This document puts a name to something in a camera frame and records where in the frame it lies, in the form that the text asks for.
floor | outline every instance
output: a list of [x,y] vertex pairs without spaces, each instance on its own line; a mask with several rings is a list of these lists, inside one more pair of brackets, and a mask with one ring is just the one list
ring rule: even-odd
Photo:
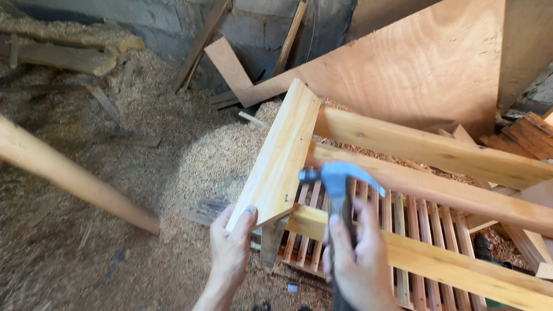
[[[0,163],[0,310],[190,310],[200,295],[210,270],[208,228],[185,220],[180,211],[200,195],[215,195],[229,171],[211,170],[211,182],[202,181],[204,192],[187,193],[186,181],[206,169],[188,166],[199,163],[190,151],[216,143],[206,137],[225,136],[223,129],[240,125],[228,112],[209,109],[210,91],[170,92],[176,72],[152,53],[141,52],[139,60],[130,89],[121,88],[120,67],[102,85],[119,111],[119,124],[87,92],[1,94],[0,113],[160,215],[161,236]],[[14,85],[79,78],[43,66],[10,69],[6,63],[0,63],[0,76],[2,84]],[[162,140],[158,148],[94,143],[95,135],[113,133]],[[288,292],[289,282],[299,285],[297,293]],[[320,279],[283,265],[270,271],[252,252],[231,309],[263,310],[266,302],[275,310],[326,310],[329,298]]]

hammer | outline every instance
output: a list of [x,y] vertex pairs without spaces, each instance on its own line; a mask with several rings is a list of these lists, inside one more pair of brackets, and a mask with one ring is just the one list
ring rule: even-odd
[[[328,219],[334,214],[339,215],[349,231],[351,245],[357,246],[357,237],[352,224],[351,194],[347,189],[351,188],[352,178],[362,180],[372,188],[376,189],[381,196],[386,195],[382,188],[367,172],[349,162],[327,162],[321,169],[303,169],[299,174],[300,182],[312,183],[322,180],[328,194]],[[329,237],[331,247],[330,257],[332,258],[332,310],[349,311],[354,310],[343,298],[334,277],[334,248],[332,237]]]

left hand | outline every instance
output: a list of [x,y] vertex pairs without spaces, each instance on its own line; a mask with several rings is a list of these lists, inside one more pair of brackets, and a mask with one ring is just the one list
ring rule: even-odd
[[210,248],[213,266],[210,281],[226,282],[236,290],[246,277],[249,261],[252,227],[257,222],[257,209],[248,206],[238,219],[236,226],[229,232],[225,229],[235,205],[229,205],[211,224]]

right hand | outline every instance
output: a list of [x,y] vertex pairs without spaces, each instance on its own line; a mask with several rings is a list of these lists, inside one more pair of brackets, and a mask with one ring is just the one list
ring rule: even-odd
[[353,249],[349,231],[338,215],[330,218],[323,243],[328,243],[328,232],[334,247],[334,271],[330,247],[323,254],[323,271],[327,282],[332,278],[344,299],[358,311],[399,310],[392,292],[392,276],[387,264],[386,244],[380,235],[373,207],[357,198],[352,199],[359,216],[358,244]]

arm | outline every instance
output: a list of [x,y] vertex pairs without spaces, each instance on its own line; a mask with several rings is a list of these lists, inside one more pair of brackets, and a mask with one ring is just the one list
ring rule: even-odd
[[352,203],[361,218],[357,230],[359,243],[353,249],[342,219],[337,215],[330,218],[328,231],[335,248],[334,274],[331,275],[330,248],[327,247],[323,254],[326,280],[330,282],[334,277],[344,299],[357,311],[400,311],[388,285],[386,244],[380,235],[374,209],[357,199]]
[[229,205],[211,224],[211,273],[193,311],[229,310],[236,290],[246,277],[249,235],[257,222],[257,210],[248,206],[232,232],[228,232],[225,227],[233,210],[234,205]]

